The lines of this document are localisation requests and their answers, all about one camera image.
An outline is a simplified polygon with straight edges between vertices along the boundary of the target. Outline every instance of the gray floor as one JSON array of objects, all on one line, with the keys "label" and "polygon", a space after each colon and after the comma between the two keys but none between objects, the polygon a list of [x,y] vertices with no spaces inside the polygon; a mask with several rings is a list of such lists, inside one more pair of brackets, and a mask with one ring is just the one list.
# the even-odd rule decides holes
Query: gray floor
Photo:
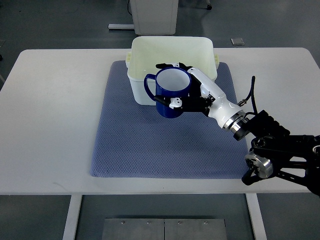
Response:
[{"label": "gray floor", "polygon": [[[230,38],[243,38],[245,46],[303,47],[320,66],[320,1],[318,0],[180,0],[176,36],[201,36],[216,48],[232,48]],[[0,0],[0,74],[6,79],[20,52],[26,49],[130,48],[134,31],[108,31],[108,24],[132,24],[127,0]],[[320,239],[308,222],[320,225],[320,199],[311,194],[259,195],[262,209],[278,213],[280,206],[292,206],[277,216],[264,213],[268,239]]]},{"label": "gray floor", "polygon": [[1,195],[1,240],[61,240],[71,196]]}]

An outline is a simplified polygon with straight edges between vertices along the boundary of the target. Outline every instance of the blue mat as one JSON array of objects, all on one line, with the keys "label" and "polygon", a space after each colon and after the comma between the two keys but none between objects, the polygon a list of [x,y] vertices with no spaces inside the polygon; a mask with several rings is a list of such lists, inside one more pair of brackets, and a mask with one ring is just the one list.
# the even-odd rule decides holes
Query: blue mat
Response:
[{"label": "blue mat", "polygon": [[[236,95],[228,65],[216,83]],[[125,61],[112,64],[92,155],[94,177],[240,179],[247,171],[246,141],[236,141],[215,119],[184,112],[168,119],[134,100]]]}]

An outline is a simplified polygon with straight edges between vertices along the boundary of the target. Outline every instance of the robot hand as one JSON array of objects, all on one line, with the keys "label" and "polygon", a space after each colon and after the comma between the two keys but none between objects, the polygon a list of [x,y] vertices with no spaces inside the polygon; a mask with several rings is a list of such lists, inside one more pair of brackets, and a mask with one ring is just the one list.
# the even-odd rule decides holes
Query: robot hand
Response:
[{"label": "robot hand", "polygon": [[[233,137],[239,141],[248,133],[255,138],[251,142],[250,152],[245,156],[249,170],[242,182],[251,185],[258,181],[278,177],[307,187],[320,196],[320,136],[290,135],[290,132],[262,110],[257,112],[254,103],[254,77],[250,94],[238,104],[228,101],[226,94],[208,76],[199,69],[183,63],[157,64],[159,69],[178,67],[191,76],[188,97],[168,98],[156,95],[154,100],[176,111],[202,112],[214,118],[224,130],[231,130]],[[251,97],[254,112],[245,113],[241,106]],[[305,161],[291,161],[293,157]],[[305,176],[300,177],[282,171],[282,168],[304,169]]]}]

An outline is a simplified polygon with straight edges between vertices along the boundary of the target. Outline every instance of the white plastic bin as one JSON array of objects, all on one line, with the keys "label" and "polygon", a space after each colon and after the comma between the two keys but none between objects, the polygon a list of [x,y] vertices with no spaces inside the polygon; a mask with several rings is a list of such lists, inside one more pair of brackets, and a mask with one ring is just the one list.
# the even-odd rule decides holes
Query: white plastic bin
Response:
[{"label": "white plastic bin", "polygon": [[173,35],[179,0],[130,0],[137,35]]},{"label": "white plastic bin", "polygon": [[[156,64],[183,63],[200,69],[213,81],[217,69],[213,43],[205,37],[192,36],[139,36],[132,42],[131,52],[127,54],[127,75],[134,99],[141,105],[155,105],[144,88],[147,74],[156,74],[160,69]],[[154,80],[148,80],[153,94],[156,92]]]}]

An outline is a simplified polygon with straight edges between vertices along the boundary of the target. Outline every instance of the white table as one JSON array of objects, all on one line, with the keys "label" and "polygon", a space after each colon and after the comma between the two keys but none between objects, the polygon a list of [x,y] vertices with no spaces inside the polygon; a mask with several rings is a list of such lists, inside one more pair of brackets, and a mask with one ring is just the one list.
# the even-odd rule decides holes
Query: white table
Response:
[{"label": "white table", "polygon": [[[72,195],[67,239],[74,236],[73,216],[78,214],[81,195],[247,193],[255,202],[255,194],[249,193],[308,192],[279,178],[246,186],[240,179],[90,176],[110,66],[125,60],[129,51],[59,49],[20,54],[0,92],[0,194]],[[238,100],[247,96],[255,75],[259,111],[265,109],[291,134],[320,134],[320,69],[306,49],[215,48],[214,52],[228,64]],[[244,110],[251,112],[251,105]],[[251,139],[246,138],[248,147]]]}]

